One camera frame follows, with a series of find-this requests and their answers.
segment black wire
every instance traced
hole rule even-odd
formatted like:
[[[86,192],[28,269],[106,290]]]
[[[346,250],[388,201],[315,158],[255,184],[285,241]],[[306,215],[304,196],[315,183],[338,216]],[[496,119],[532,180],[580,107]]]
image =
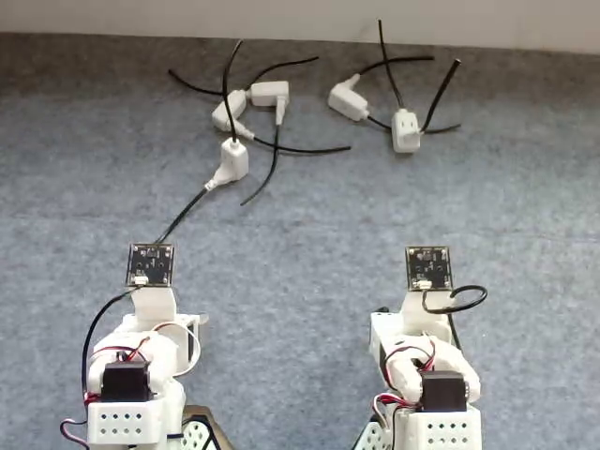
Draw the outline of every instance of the black wire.
[[[416,62],[416,61],[435,61],[435,57],[434,56],[430,56],[430,55],[417,55],[417,56],[398,56],[396,58],[390,58],[387,60],[387,63],[392,64],[392,63],[411,63],[411,62]],[[378,63],[373,63],[369,66],[366,66],[364,68],[362,68],[361,70],[359,70],[357,73],[359,75],[365,75],[366,73],[370,72],[372,69],[374,68],[378,68],[380,66],[385,66],[385,60],[382,60]]]
[[[457,328],[454,326],[454,318],[452,317],[452,314],[448,314],[448,323],[450,324],[450,331],[452,332],[454,345],[457,346],[457,349],[462,351],[462,345],[460,345],[460,339],[458,338]]]
[[[477,284],[467,284],[466,286],[460,286],[459,288],[454,289],[450,292],[449,297],[454,298],[459,293],[465,293],[466,291],[479,291],[479,296],[472,300],[469,303],[465,303],[463,305],[457,305],[455,307],[439,307],[435,309],[431,309],[428,307],[426,301],[428,297],[428,292],[423,291],[423,301],[421,305],[423,309],[429,314],[454,314],[455,312],[465,311],[467,309],[475,308],[477,305],[483,303],[486,298],[488,298],[488,290],[483,286],[479,286]]]
[[[98,312],[98,314],[96,315],[96,317],[92,321],[92,324],[90,325],[90,328],[87,331],[87,335],[85,336],[85,342],[83,343],[83,351],[82,351],[82,392],[83,392],[83,396],[84,397],[85,397],[85,394],[87,393],[87,353],[88,353],[89,348],[90,348],[90,342],[92,340],[92,335],[94,334],[94,330],[96,329],[96,325],[98,325],[98,321],[102,318],[102,316],[104,315],[104,313],[112,305],[114,305],[119,300],[123,299],[124,297],[128,296],[129,294],[133,293],[134,291],[137,291],[140,288],[141,288],[141,286],[139,286],[137,288],[133,288],[133,289],[131,289],[129,291],[123,292],[123,293],[117,295],[116,297],[113,297],[111,300],[109,300],[107,302],[106,305],[104,305],[102,307],[102,309]]]
[[[371,122],[373,122],[374,124],[379,125],[383,129],[386,129],[388,131],[392,130],[392,128],[389,125],[386,125],[384,122],[377,120],[375,117],[368,115],[367,119],[370,120]]]
[[[404,108],[404,100],[402,99],[402,95],[396,86],[396,81],[394,80],[394,76],[392,75],[392,69],[390,68],[390,62],[387,59],[387,51],[385,49],[385,42],[383,42],[383,25],[382,20],[379,19],[377,21],[379,25],[379,45],[382,47],[382,55],[383,61],[385,63],[385,71],[387,72],[387,78],[390,79],[390,84],[392,85],[392,90],[394,91],[394,95],[396,96],[397,105],[399,108]]]
[[[426,129],[424,131],[424,133],[425,134],[442,134],[442,133],[448,133],[450,131],[454,131],[455,129],[459,129],[460,127],[462,127],[462,124],[456,124],[456,125],[452,125],[450,127],[444,127],[444,128]]]
[[[169,235],[173,232],[173,230],[175,228],[177,228],[177,226],[183,221],[183,219],[186,217],[186,214],[189,212],[189,210],[191,208],[194,207],[194,205],[208,192],[208,189],[206,187],[203,187],[202,190],[200,192],[198,192],[198,194],[196,194],[196,197],[194,197],[191,202],[189,202],[186,207],[184,209],[182,209],[181,213],[179,213],[177,215],[177,217],[174,219],[173,222],[171,222],[171,225],[169,225],[169,227],[167,228],[167,230],[165,230],[165,232],[159,237],[159,239],[157,239],[156,241],[154,241],[155,244],[162,244],[167,237],[169,237]]]
[[[266,175],[266,178],[264,178],[264,181],[259,186],[259,188],[256,189],[254,191],[254,193],[252,195],[250,195],[247,199],[245,199],[243,202],[240,203],[240,206],[244,206],[248,202],[252,201],[257,195],[259,195],[261,193],[261,191],[263,191],[264,188],[266,188],[266,185],[269,184],[269,181],[271,181],[271,178],[273,177],[273,173],[275,173],[275,169],[278,167],[279,129],[280,129],[280,126],[277,125],[277,127],[275,128],[275,142],[273,144],[273,159],[271,160],[271,169],[269,169],[269,174]]]
[[[227,117],[229,117],[230,127],[232,128],[232,139],[234,142],[237,141],[237,133],[235,132],[235,123],[233,122],[232,109],[229,106],[229,99],[228,99],[229,90],[227,88],[227,82],[229,81],[229,71],[232,68],[233,59],[235,59],[235,55],[237,54],[237,51],[240,50],[240,47],[242,46],[243,43],[244,43],[244,40],[240,39],[235,44],[235,47],[233,47],[232,55],[230,56],[229,61],[227,62],[227,65],[223,69],[223,77],[221,80],[222,81],[221,95],[223,96],[223,100],[225,101],[225,109],[227,110]]]
[[[435,113],[435,109],[438,107],[438,103],[440,102],[440,98],[442,98],[443,93],[445,92],[448,84],[452,81],[452,77],[454,77],[454,73],[457,71],[458,66],[460,66],[460,60],[455,59],[452,63],[452,66],[446,73],[446,76],[443,78],[442,84],[440,84],[440,88],[436,93],[433,101],[431,102],[431,106],[429,106],[429,111],[427,112],[427,119],[425,119],[425,124],[421,128],[421,131],[426,131],[429,126],[429,122],[431,122],[431,117],[433,117],[433,113]]]
[[[267,68],[264,68],[263,70],[261,70],[252,80],[252,82],[250,82],[247,86],[246,86],[246,91],[250,88],[250,86],[252,84],[254,84],[255,82],[257,82],[263,75],[265,75],[266,73],[270,72],[271,70],[275,70],[276,68],[285,68],[286,66],[298,66],[300,64],[305,64],[305,63],[312,63],[313,61],[316,61],[319,59],[319,56],[313,56],[311,58],[306,58],[306,59],[299,59],[297,61],[288,61],[287,63],[278,63],[278,64],[274,64],[273,66],[269,66]]]
[[[274,143],[265,141],[264,139],[261,139],[257,136],[254,136],[254,141],[256,141],[257,143],[266,145],[268,147],[273,147],[273,148],[275,147]],[[300,153],[303,155],[330,155],[332,153],[347,152],[348,150],[351,149],[351,147],[349,145],[346,145],[344,147],[320,148],[320,149],[316,149],[316,150],[303,150],[301,148],[285,147],[283,145],[279,145],[278,149],[281,151],[284,151],[284,152]]]
[[[192,91],[202,92],[203,94],[208,94],[210,96],[221,97],[221,93],[219,91],[213,91],[211,89],[204,89],[203,87],[196,86],[196,85],[192,84],[191,82],[187,82],[186,80],[181,78],[179,75],[177,75],[177,72],[175,72],[172,68],[167,70],[167,73],[169,75],[171,75],[172,78],[174,80],[176,80],[178,83],[183,84],[185,87],[191,89]]]
[[[448,316],[448,323],[450,325],[450,331],[452,332],[452,339],[454,340],[455,345],[459,350],[462,351],[462,346],[460,345],[460,339],[458,339],[458,332],[454,325],[454,318],[452,314],[455,312],[465,311],[467,309],[475,308],[477,305],[480,305],[488,298],[488,290],[483,286],[479,286],[477,284],[468,284],[466,286],[461,286],[459,288],[454,289],[450,292],[449,297],[454,298],[459,293],[464,293],[466,291],[479,291],[479,296],[472,300],[469,303],[465,303],[464,305],[457,305],[455,307],[440,307],[436,309],[430,309],[427,305],[428,292],[423,291],[423,300],[421,301],[421,305],[423,309],[429,314],[446,314]]]

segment power plug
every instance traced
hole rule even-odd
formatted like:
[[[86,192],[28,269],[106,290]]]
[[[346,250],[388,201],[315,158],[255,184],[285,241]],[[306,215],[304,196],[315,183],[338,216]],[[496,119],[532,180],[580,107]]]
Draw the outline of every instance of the power plug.
[[[421,130],[414,112],[398,110],[392,117],[392,141],[396,153],[414,153],[421,146]]]
[[[288,82],[255,82],[247,91],[254,106],[275,106],[275,123],[283,123],[285,109],[290,103],[290,84]]]
[[[221,164],[213,178],[204,185],[206,190],[238,181],[248,174],[248,150],[241,142],[229,138],[221,145]]]
[[[244,110],[246,109],[246,92],[239,89],[237,91],[231,91],[227,96],[229,100],[229,106],[232,110],[233,120],[237,119]],[[221,101],[217,108],[213,111],[213,124],[221,131],[230,131],[231,124],[229,123],[229,117],[227,116],[227,108],[225,107],[225,101]]]
[[[345,82],[339,82],[331,90],[327,99],[330,108],[355,122],[368,117],[367,100],[353,91],[359,80],[360,74],[355,73]]]

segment white wall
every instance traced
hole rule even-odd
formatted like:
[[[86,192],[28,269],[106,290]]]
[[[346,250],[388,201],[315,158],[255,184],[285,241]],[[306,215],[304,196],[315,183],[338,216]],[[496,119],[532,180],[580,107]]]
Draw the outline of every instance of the white wall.
[[[373,41],[378,17],[389,42],[600,53],[599,0],[0,0],[15,32]]]

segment perforated white bracket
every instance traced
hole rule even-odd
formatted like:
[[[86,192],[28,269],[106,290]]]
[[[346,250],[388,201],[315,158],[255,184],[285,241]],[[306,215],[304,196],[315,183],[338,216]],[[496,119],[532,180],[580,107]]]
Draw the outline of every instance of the perforated white bracket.
[[[390,435],[378,422],[369,422],[356,441],[354,450],[390,450]]]
[[[411,450],[481,450],[481,414],[466,412],[416,412],[408,414],[406,433],[398,436],[402,448]]]
[[[91,403],[87,440],[91,444],[158,443],[163,434],[163,400],[127,403]]]
[[[183,434],[181,450],[201,450],[204,448],[206,450],[217,450],[214,436],[202,422],[189,422],[184,427]]]

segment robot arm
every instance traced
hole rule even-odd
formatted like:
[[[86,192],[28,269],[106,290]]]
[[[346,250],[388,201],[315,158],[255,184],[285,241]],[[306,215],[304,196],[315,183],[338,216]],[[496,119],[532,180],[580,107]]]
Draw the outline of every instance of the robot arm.
[[[450,314],[481,303],[455,306],[447,247],[409,247],[409,289],[399,312],[371,314],[369,349],[389,391],[373,399],[375,415],[354,449],[421,450],[458,445],[481,450],[481,395],[477,373],[457,347]]]
[[[92,450],[175,450],[186,395],[176,377],[200,358],[206,315],[178,314],[173,246],[134,245],[127,284],[135,307],[95,347],[87,372],[87,442]]]

